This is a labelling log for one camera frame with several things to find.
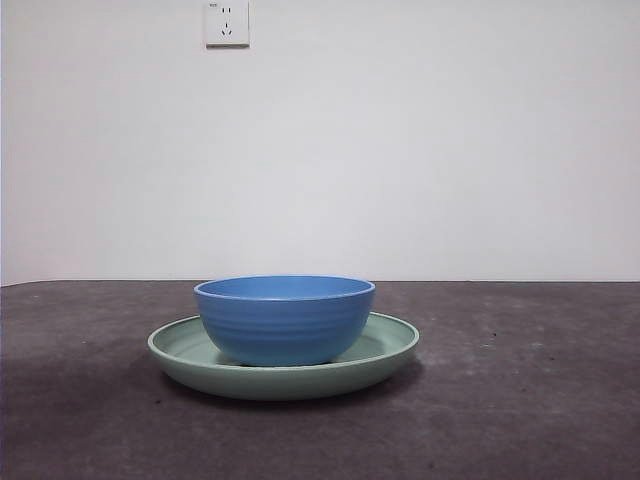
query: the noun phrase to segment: outlet faceplate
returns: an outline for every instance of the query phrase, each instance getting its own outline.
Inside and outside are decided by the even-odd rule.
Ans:
[[[249,0],[221,0],[204,7],[207,48],[249,46]]]

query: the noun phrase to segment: blue bowl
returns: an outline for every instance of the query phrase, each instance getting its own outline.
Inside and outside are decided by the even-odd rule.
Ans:
[[[215,280],[194,288],[209,338],[255,366],[315,365],[347,350],[365,323],[375,285],[318,275]]]

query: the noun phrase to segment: plate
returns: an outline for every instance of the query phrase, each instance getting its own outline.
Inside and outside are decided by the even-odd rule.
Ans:
[[[301,400],[381,382],[410,360],[419,338],[411,324],[372,312],[351,348],[321,365],[241,365],[216,348],[199,316],[160,327],[147,343],[167,375],[195,390],[246,400]]]

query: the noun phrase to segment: white wall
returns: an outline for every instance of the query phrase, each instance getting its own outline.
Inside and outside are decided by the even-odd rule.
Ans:
[[[3,2],[3,282],[640,279],[640,2]]]

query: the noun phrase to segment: dark gray tabletop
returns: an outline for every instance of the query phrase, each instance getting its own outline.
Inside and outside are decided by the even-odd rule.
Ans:
[[[640,284],[379,282],[415,361],[263,403],[191,391],[147,352],[196,314],[195,283],[2,289],[2,478],[640,478]]]

